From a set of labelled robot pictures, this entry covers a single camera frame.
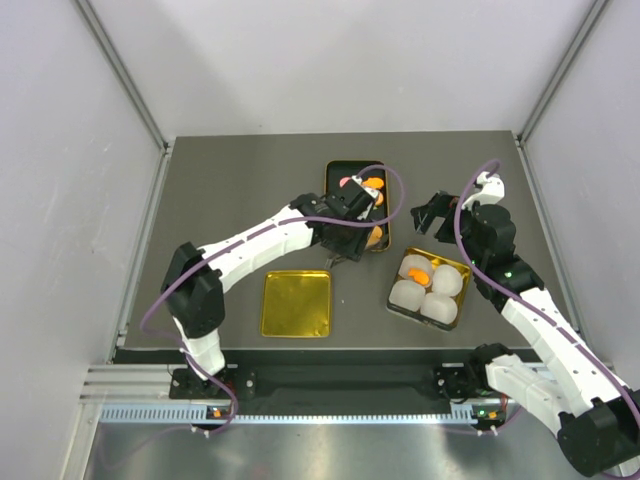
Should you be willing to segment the steel serving tongs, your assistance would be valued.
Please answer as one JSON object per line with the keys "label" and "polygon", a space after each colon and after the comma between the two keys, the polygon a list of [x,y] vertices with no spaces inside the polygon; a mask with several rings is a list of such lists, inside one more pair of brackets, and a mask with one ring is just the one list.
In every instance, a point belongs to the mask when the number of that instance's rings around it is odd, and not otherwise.
{"label": "steel serving tongs", "polygon": [[331,270],[332,268],[336,267],[337,265],[348,261],[349,258],[342,256],[342,255],[338,255],[338,254],[331,254],[327,257],[327,260],[325,262],[325,269],[326,270]]}

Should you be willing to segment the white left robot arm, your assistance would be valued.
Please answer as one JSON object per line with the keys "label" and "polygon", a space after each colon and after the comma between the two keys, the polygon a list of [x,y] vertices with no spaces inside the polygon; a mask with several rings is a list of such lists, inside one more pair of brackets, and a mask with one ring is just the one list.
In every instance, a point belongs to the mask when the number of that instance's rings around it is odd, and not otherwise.
{"label": "white left robot arm", "polygon": [[383,200],[376,181],[352,176],[323,196],[296,197],[272,217],[225,241],[199,248],[187,242],[176,249],[161,294],[197,390],[212,397],[226,387],[218,332],[225,318],[225,293],[272,261],[316,244],[359,260],[376,229],[373,214]]}

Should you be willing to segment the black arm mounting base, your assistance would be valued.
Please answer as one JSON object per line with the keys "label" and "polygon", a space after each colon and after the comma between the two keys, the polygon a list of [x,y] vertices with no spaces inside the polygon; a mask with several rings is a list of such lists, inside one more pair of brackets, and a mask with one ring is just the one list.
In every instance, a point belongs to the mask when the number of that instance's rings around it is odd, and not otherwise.
{"label": "black arm mounting base", "polygon": [[472,379],[462,366],[428,364],[315,364],[230,365],[211,379],[193,369],[178,368],[171,378],[172,399],[214,399],[228,388],[241,401],[273,399],[278,394],[350,393],[415,394],[429,400],[446,399],[462,403],[470,398],[492,396],[488,387]]}

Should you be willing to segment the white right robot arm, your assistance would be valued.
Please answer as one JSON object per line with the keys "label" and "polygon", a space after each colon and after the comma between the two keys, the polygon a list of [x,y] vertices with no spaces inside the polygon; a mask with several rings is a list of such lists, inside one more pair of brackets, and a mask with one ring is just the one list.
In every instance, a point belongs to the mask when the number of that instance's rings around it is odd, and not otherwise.
{"label": "white right robot arm", "polygon": [[501,206],[505,188],[483,171],[462,196],[436,193],[411,215],[417,232],[443,223],[435,237],[456,245],[476,287],[528,342],[551,373],[535,372],[502,344],[469,355],[466,380],[476,394],[515,400],[555,437],[585,477],[639,455],[639,393],[600,361],[557,309],[542,279],[516,252],[516,226]]}

